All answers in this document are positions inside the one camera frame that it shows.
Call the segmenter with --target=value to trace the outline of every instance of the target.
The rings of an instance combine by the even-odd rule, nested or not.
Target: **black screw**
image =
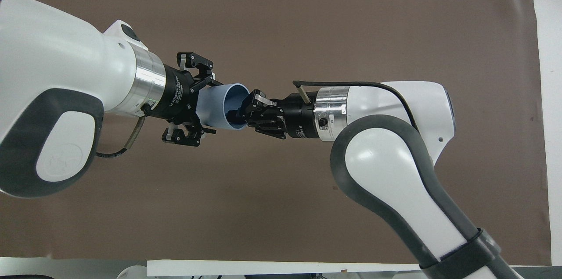
[[[328,124],[328,120],[327,120],[326,118],[320,118],[320,119],[318,120],[318,125],[319,125],[320,127],[325,127],[327,124]]]

